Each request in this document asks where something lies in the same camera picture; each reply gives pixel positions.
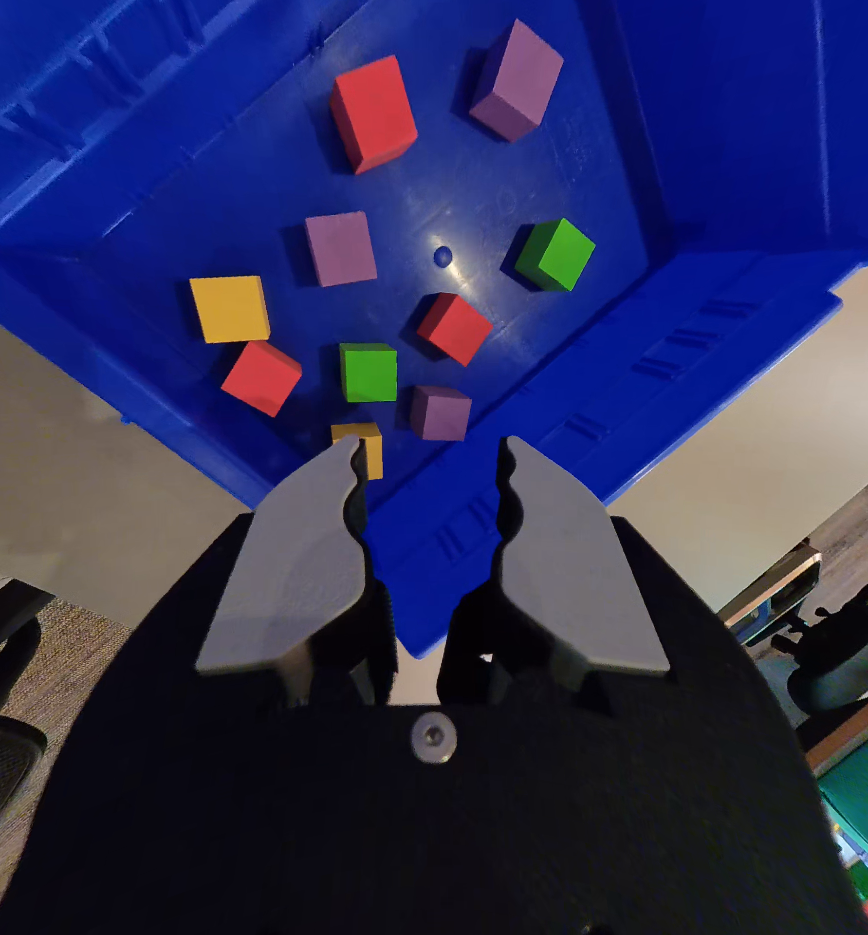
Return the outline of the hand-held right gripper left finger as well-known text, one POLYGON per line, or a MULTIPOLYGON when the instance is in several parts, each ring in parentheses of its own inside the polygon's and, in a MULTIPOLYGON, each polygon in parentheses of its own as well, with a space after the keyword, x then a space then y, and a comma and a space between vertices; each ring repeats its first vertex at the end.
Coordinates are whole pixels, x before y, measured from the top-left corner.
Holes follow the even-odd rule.
POLYGON ((253 513, 195 661, 273 670, 286 705, 386 705, 397 674, 389 591, 366 541, 368 442, 346 436, 253 513))

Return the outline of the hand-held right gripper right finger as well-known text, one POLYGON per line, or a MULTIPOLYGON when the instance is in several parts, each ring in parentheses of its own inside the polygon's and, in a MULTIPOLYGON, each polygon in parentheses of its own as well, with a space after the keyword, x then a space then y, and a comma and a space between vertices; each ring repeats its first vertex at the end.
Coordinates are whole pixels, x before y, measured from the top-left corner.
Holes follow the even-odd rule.
POLYGON ((605 674, 662 679, 670 662, 598 498, 521 438, 498 447, 489 577, 455 607, 444 704, 608 705, 605 674))

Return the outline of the green wooden cube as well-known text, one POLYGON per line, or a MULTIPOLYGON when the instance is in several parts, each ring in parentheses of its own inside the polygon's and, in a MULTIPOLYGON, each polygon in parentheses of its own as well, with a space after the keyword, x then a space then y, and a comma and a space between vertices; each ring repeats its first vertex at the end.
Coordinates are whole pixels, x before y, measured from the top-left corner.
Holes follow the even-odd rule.
POLYGON ((596 244, 568 219, 532 227, 514 271, 544 292, 571 292, 594 253, 596 244))
POLYGON ((397 400, 397 351, 384 343, 338 345, 341 388, 347 403, 397 400))

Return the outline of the blue plastic bin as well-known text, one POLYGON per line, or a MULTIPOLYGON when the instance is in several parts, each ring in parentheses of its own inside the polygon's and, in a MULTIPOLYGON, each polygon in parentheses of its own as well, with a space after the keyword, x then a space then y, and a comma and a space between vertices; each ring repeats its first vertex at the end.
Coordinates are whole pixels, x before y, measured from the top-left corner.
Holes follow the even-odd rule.
POLYGON ((369 536, 426 655, 498 544, 518 435, 619 497, 837 310, 868 265, 868 2, 0 2, 0 324, 248 506, 380 427, 369 536), (520 19, 564 58, 537 129, 469 115, 520 19), (334 79, 394 55, 418 138, 355 175, 334 79), (308 217, 363 211, 375 280, 323 288, 308 217), (513 269, 566 218, 571 292, 513 269), (274 417, 221 390, 191 278, 261 278, 302 366, 274 417), (467 367, 419 338, 438 293, 494 331, 467 367), (397 400, 347 403, 338 345, 397 351, 397 400), (463 441, 413 387, 472 399, 463 441))

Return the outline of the silver framed screen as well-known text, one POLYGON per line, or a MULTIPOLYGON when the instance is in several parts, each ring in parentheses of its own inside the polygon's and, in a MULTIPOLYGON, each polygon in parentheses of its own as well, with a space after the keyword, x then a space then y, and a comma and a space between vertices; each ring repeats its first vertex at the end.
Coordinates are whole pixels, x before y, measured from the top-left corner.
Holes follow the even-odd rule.
POLYGON ((717 612, 742 645, 754 647, 787 627, 819 583, 822 553, 802 542, 717 612))

